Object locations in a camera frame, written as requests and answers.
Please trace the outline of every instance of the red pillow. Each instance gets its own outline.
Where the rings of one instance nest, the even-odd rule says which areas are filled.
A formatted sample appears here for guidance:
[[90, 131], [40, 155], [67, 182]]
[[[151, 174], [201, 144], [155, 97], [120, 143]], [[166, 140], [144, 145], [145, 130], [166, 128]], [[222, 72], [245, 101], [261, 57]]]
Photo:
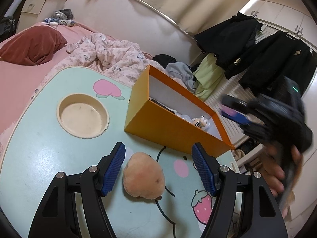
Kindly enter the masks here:
[[63, 35], [52, 27], [35, 26], [5, 43], [0, 49], [0, 57], [14, 64], [39, 65], [49, 62], [66, 44]]

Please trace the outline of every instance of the mattress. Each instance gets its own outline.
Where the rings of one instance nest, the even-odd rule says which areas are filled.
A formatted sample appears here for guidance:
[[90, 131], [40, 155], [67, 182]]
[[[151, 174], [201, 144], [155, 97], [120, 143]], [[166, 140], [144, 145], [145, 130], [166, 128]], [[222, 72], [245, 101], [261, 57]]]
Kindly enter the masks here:
[[[59, 25], [57, 30], [69, 44], [94, 32], [82, 24], [74, 27]], [[0, 47], [10, 39], [2, 42]], [[54, 54], [51, 61], [36, 66], [17, 65], [0, 59], [0, 133], [20, 117], [45, 75], [68, 55], [64, 47]]]

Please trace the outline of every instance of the beige round recess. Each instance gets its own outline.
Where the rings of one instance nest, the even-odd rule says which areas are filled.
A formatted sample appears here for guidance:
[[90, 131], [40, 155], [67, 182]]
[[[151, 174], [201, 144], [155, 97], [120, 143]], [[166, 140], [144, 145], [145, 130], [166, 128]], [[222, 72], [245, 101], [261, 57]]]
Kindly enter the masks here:
[[109, 113], [94, 97], [70, 94], [57, 106], [57, 120], [69, 134], [91, 139], [103, 134], [109, 125]]

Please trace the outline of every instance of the orange container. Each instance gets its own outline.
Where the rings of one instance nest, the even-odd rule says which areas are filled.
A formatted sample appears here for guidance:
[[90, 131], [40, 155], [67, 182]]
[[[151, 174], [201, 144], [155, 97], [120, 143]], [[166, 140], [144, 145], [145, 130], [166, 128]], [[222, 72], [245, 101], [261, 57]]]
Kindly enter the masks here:
[[[201, 115], [212, 118], [216, 134], [213, 136], [203, 131], [151, 99], [190, 118]], [[188, 154], [191, 154], [191, 147], [196, 142], [200, 142], [206, 152], [214, 157], [233, 149], [216, 112], [153, 66], [145, 69], [132, 88], [124, 130]]]

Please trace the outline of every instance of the strawberry illustration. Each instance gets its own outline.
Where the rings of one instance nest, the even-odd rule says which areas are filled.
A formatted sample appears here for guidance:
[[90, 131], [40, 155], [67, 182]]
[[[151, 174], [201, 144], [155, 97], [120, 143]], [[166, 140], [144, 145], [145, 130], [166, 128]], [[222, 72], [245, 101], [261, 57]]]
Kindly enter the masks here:
[[195, 190], [195, 196], [191, 201], [191, 207], [199, 222], [206, 225], [212, 212], [212, 197], [207, 191]]

